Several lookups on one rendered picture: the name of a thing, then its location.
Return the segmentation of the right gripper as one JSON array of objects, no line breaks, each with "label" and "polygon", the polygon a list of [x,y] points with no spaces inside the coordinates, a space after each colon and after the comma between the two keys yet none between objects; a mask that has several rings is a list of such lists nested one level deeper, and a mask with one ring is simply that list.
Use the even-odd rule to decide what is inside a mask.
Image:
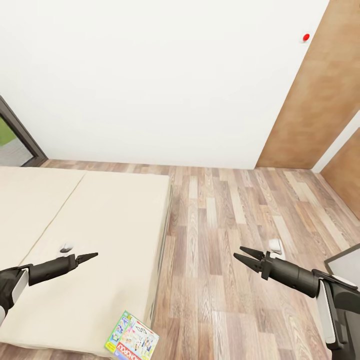
[{"label": "right gripper", "polygon": [[270,251],[267,251],[265,255],[262,251],[246,247],[239,247],[239,249],[255,257],[255,259],[239,253],[234,253],[234,257],[257,273],[261,273],[263,279],[268,281],[269,278],[272,278],[292,289],[296,288],[299,278],[299,266],[297,264],[277,257],[272,258]]}]

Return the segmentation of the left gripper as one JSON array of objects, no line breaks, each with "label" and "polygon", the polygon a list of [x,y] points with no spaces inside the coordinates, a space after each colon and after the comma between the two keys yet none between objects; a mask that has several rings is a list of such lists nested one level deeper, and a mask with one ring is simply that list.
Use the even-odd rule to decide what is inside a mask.
[{"label": "left gripper", "polygon": [[83,254],[75,257],[75,254],[70,254],[67,257],[45,262],[46,265],[46,281],[63,276],[72,270],[75,270],[79,264],[98,256],[99,253]]}]

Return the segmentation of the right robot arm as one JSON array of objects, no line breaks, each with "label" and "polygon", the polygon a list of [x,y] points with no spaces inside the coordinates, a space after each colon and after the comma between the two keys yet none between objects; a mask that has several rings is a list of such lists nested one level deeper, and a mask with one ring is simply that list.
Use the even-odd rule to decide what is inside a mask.
[{"label": "right robot arm", "polygon": [[309,271],[285,259],[280,239],[269,240],[270,249],[262,251],[246,247],[240,250],[255,257],[239,253],[234,257],[261,273],[268,281],[272,278],[312,299],[316,297],[326,346],[332,360],[360,360],[360,291],[352,282],[318,269]]}]

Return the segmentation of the board game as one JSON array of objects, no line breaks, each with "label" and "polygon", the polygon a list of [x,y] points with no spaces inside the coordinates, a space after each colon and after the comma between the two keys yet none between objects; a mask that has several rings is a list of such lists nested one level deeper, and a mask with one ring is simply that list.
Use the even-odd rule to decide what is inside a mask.
[{"label": "board game", "polygon": [[125,310],[104,346],[119,360],[150,360],[159,338]]}]

